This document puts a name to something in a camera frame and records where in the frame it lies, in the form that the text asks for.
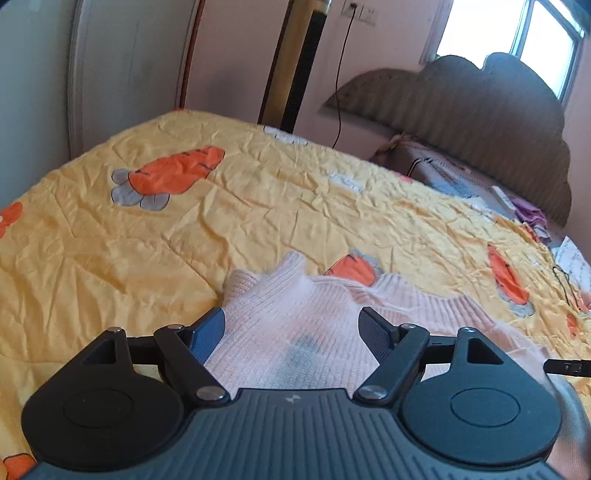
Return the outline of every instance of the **folded clothes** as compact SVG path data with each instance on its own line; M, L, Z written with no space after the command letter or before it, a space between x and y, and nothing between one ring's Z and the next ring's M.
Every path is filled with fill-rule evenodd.
M511 197L511 201L516 207L515 215L521 222L529 223L532 227L548 229L548 220L542 210L521 197Z
M270 274L236 270L225 286L225 335L207 360L230 392L238 388L346 388L349 394L378 366L358 333L358 316L371 306L393 325L415 323L433 335L479 329L557 396L563 427L549 464L565 478L591 477L591 429L563 378L543 371L547 353L516 328L491 319L468 296L444 299L420 292L400 275L385 274L367 287L335 276L304 274L303 255L291 252ZM447 370L429 365L424 378Z

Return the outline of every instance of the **yellow bedspread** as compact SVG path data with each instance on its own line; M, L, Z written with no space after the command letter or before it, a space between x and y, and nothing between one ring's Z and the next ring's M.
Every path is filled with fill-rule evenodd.
M203 166L162 209L113 201L120 169L207 146L223 150L223 160ZM51 172L19 202L22 212L13 207L0 223L3 458L28 451L20 431L27 398L105 328L139 336L190 324L220 303L230 271L271 269L289 249L308 258L310 274L358 249L426 292L472 296L565 358L591 357L591 322L566 303L550 252L521 227L260 126L170 113ZM499 296L489 244L514 268L533 315L519 317ZM589 382L573 383L591 412Z

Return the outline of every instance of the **controller logo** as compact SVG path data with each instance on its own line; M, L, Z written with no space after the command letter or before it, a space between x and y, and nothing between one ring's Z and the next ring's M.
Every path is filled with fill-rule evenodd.
M298 403L301 400L301 397L299 395L292 395L291 397L285 397L285 400L293 405Z

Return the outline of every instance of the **purple cloth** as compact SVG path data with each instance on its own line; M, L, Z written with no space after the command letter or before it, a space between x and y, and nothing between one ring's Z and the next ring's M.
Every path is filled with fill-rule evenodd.
M538 207L520 197L513 197L511 201L517 208L515 214L519 221L529 223L531 227L540 226L544 230L548 228L546 215Z

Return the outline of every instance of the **white cabinet door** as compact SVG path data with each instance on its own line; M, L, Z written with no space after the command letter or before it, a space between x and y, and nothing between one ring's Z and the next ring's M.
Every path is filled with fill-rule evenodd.
M69 74L77 157L178 106L199 0L79 0Z

